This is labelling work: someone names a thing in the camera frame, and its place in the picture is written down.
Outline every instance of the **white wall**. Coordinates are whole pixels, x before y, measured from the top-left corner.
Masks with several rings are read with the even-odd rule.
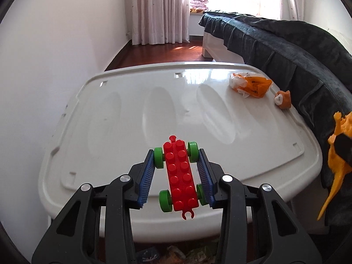
[[[71,95],[127,42],[124,0],[15,0],[0,24],[0,219],[30,260],[45,146]]]
[[[341,0],[304,0],[304,21],[352,39],[352,18]]]

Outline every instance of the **lego stud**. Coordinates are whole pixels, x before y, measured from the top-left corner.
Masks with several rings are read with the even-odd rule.
[[[166,155],[165,155],[165,159],[169,162],[169,163],[174,163],[174,161],[175,161],[175,156],[174,156],[174,154],[173,153],[167,153]]]
[[[230,175],[225,174],[225,175],[222,176],[222,180],[223,180],[224,182],[229,183],[229,182],[231,182],[231,181],[233,180],[233,178],[232,178]]]
[[[181,151],[178,151],[177,156],[180,161],[185,161],[187,158],[187,153],[186,151],[181,150]]]
[[[188,165],[188,163],[187,163],[187,162],[182,162],[182,163],[180,164],[180,169],[181,169],[181,172],[187,173],[188,170],[189,170],[189,165]]]
[[[271,191],[272,187],[270,184],[264,184],[262,185],[262,189],[265,191]]]
[[[173,184],[173,185],[178,184],[178,177],[177,176],[172,176],[170,178],[170,183]]]
[[[165,153],[172,152],[172,144],[170,142],[166,142],[163,147]]]
[[[182,179],[185,183],[189,183],[192,180],[192,177],[190,174],[184,174]]]
[[[176,201],[174,203],[174,210],[175,211],[181,211],[183,209],[183,202],[182,201]]]
[[[82,186],[81,186],[82,191],[87,191],[89,189],[90,189],[90,184],[82,184]]]
[[[131,177],[127,174],[124,174],[123,176],[120,177],[120,181],[122,182],[128,182],[131,179]]]
[[[176,141],[176,149],[177,150],[182,150],[184,147],[184,142],[182,140],[177,140]]]
[[[182,191],[180,189],[174,189],[172,190],[172,195],[175,197],[175,198],[180,198],[181,195],[182,195]]]
[[[193,195],[194,189],[193,187],[190,185],[188,187],[185,188],[186,194],[188,194],[189,196]]]
[[[176,165],[175,165],[175,164],[170,164],[170,165],[168,166],[168,171],[169,171],[170,173],[176,173],[176,171],[177,171]]]
[[[198,204],[198,200],[195,200],[194,198],[190,198],[188,200],[188,206],[191,208],[195,208]]]

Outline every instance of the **dark green blanket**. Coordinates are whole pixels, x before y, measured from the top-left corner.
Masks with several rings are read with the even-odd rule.
[[[302,21],[276,21],[238,13],[207,12],[199,22],[205,32],[224,40],[246,64],[265,72],[281,90],[290,90],[323,152],[322,184],[331,187],[327,139],[333,115],[352,111],[352,56],[325,30]],[[328,225],[352,224],[352,174],[330,203]]]

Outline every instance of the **yellow dinosaur toy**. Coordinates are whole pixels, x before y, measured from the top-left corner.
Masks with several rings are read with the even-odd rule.
[[[328,154],[328,166],[335,174],[334,182],[332,184],[330,194],[326,199],[323,207],[321,208],[317,220],[322,217],[329,202],[331,202],[333,197],[341,188],[345,175],[352,172],[352,167],[349,166],[339,155],[336,154],[334,147],[334,142],[337,135],[344,133],[348,137],[352,138],[352,112],[346,115],[345,118],[342,118],[342,114],[340,112],[336,112],[334,114],[334,119],[336,122],[335,131],[334,134],[332,134],[328,139],[328,143],[330,144]]]

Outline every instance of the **white storage box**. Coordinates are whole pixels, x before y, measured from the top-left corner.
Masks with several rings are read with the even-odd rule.
[[[243,98],[228,86],[230,72],[261,72],[244,64],[175,62],[122,68],[89,80],[69,101],[39,176],[41,201],[55,218],[83,183],[109,184],[144,161],[170,135],[196,141],[209,161],[245,184],[270,183],[288,201],[320,172],[318,142],[294,108],[274,104],[273,84],[264,98]],[[200,183],[196,164],[191,164]],[[160,190],[166,169],[156,169],[147,203],[131,210],[137,242],[173,242],[215,235],[221,210],[163,213]],[[104,233],[102,209],[100,232]]]

